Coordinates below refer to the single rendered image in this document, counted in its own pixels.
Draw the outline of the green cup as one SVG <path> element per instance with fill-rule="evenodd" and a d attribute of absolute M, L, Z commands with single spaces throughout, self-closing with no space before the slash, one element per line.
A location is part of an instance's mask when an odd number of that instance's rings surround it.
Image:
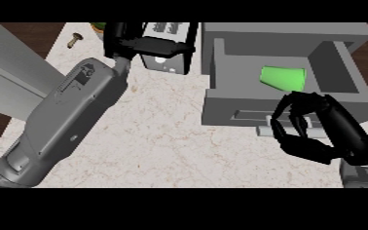
<path fill-rule="evenodd" d="M 259 80 L 280 91 L 302 92 L 306 82 L 306 70 L 303 68 L 263 66 Z"/>

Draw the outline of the grey drawer front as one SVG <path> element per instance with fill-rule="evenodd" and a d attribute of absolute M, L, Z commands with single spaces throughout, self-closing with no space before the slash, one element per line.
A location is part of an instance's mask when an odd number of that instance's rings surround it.
<path fill-rule="evenodd" d="M 266 126 L 266 116 L 274 114 L 288 92 L 275 89 L 209 89 L 204 96 L 201 124 L 207 126 Z"/>

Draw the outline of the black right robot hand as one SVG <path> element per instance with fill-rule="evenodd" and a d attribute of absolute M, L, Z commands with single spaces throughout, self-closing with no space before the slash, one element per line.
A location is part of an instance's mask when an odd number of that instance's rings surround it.
<path fill-rule="evenodd" d="M 278 121 L 290 107 L 290 121 L 297 135 L 288 134 Z M 333 145 L 309 137 L 305 115 L 315 113 Z M 294 157 L 330 165 L 343 158 L 352 166 L 368 166 L 368 134 L 353 116 L 330 96 L 291 92 L 280 101 L 272 114 L 274 137 L 282 150 Z"/>

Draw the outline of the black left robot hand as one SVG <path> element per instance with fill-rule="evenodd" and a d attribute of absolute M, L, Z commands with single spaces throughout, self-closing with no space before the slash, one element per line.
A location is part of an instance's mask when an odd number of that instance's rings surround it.
<path fill-rule="evenodd" d="M 104 51 L 107 58 L 133 59 L 136 55 L 172 58 L 194 53 L 188 43 L 144 36 L 142 22 L 108 22 L 104 30 Z"/>

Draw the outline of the large flat grey panel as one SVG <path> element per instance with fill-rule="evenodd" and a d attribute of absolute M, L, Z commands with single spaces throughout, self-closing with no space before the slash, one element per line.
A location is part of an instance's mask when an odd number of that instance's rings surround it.
<path fill-rule="evenodd" d="M 0 113 L 22 121 L 65 76 L 0 25 Z"/>

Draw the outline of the grey open drawer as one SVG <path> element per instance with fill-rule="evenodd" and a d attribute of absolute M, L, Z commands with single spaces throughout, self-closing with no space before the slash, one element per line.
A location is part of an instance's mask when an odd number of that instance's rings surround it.
<path fill-rule="evenodd" d="M 367 90 L 345 43 L 215 40 L 216 91 L 229 98 L 280 99 L 285 92 L 260 81 L 263 66 L 303 68 L 306 93 L 356 100 Z"/>

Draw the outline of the grey cabinet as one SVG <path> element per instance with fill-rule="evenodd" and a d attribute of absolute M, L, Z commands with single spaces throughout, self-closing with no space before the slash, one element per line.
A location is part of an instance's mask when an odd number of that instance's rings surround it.
<path fill-rule="evenodd" d="M 282 42 L 343 42 L 349 54 L 368 42 L 368 24 L 356 23 L 250 23 L 206 22 L 201 24 L 201 72 L 215 80 L 215 40 L 217 38 L 241 41 Z"/>

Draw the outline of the small brown mushroom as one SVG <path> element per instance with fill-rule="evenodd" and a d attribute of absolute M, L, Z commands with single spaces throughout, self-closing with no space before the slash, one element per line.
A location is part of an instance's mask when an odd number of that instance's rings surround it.
<path fill-rule="evenodd" d="M 79 33 L 74 33 L 73 36 L 74 36 L 74 38 L 68 43 L 68 49 L 74 46 L 77 40 L 83 40 L 83 36 Z"/>

